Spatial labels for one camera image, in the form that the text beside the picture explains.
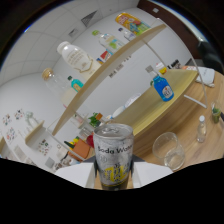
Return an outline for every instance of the chair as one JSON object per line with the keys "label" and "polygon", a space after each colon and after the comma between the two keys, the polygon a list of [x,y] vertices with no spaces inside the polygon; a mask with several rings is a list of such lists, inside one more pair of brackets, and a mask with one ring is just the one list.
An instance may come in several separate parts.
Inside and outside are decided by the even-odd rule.
{"label": "chair", "polygon": [[215,71],[221,73],[222,75],[224,74],[224,67],[222,62],[214,48],[208,42],[199,42],[197,49],[205,67],[212,68]]}

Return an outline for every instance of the orange object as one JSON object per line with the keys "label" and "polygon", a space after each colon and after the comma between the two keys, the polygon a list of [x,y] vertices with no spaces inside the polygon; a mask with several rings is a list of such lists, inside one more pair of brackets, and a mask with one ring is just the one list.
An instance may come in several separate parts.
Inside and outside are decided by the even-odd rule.
{"label": "orange object", "polygon": [[103,117],[103,115],[101,114],[101,113],[98,113],[97,115],[96,115],[96,119],[99,121],[101,118]]}
{"label": "orange object", "polygon": [[[88,144],[86,144],[82,139],[79,139],[75,148],[72,151],[74,151],[76,154],[78,154],[82,158],[86,159],[87,156],[89,155],[89,150],[90,150],[90,146]],[[68,152],[68,155],[70,155],[74,159],[82,162],[82,160],[80,158],[73,155],[71,152]]]}

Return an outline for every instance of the green object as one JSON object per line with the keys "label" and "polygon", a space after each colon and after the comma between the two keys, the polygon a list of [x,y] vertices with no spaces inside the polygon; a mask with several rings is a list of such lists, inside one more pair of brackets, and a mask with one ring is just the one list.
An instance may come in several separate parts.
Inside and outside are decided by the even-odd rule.
{"label": "green object", "polygon": [[69,142],[66,142],[66,141],[64,141],[64,143],[66,144],[66,145],[68,145],[70,148],[72,148],[72,149],[74,149],[75,148],[75,145],[72,145],[71,143],[69,143]]}
{"label": "green object", "polygon": [[100,32],[99,30],[94,30],[94,31],[92,32],[92,35],[93,35],[93,36],[96,36],[97,34],[99,34],[99,32]]}
{"label": "green object", "polygon": [[214,107],[212,109],[212,119],[213,119],[214,123],[219,122],[220,115],[221,115],[221,110]]}
{"label": "green object", "polygon": [[94,128],[98,127],[100,124],[100,121],[96,119],[96,115],[98,113],[93,113],[92,117],[89,117],[88,119],[90,119],[90,125],[92,125]]}

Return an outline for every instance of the wall decoration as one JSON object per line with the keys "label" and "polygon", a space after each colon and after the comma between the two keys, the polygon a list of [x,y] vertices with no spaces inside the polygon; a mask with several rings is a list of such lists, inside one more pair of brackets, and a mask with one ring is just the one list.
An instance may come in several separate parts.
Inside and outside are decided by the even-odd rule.
{"label": "wall decoration", "polygon": [[21,118],[23,118],[24,117],[23,109],[17,110],[14,113],[14,116],[15,116],[16,120],[20,120]]}
{"label": "wall decoration", "polygon": [[12,122],[12,119],[10,117],[9,114],[6,114],[3,118],[2,118],[2,122],[5,126],[7,126],[9,123]]}
{"label": "wall decoration", "polygon": [[11,127],[6,132],[6,139],[8,140],[8,143],[11,144],[16,137],[17,137],[17,134],[16,134],[15,130]]}
{"label": "wall decoration", "polygon": [[52,145],[49,145],[48,142],[45,139],[43,139],[43,141],[38,144],[38,148],[37,149],[44,156],[46,156],[51,148],[52,148]]}
{"label": "wall decoration", "polygon": [[52,167],[54,166],[54,163],[55,163],[55,161],[54,161],[51,157],[49,157],[49,158],[47,159],[45,165],[46,165],[47,167],[49,167],[49,168],[52,168]]}
{"label": "wall decoration", "polygon": [[18,145],[14,148],[14,153],[21,162],[24,162],[25,159],[27,158],[26,154],[21,150],[21,148]]}

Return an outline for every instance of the can label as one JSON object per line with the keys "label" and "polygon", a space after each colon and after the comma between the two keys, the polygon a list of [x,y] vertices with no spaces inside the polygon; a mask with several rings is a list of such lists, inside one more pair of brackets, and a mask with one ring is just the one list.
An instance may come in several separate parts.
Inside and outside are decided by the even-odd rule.
{"label": "can label", "polygon": [[93,137],[102,185],[114,187],[122,184],[129,176],[134,136],[123,140],[104,139],[96,134]]}

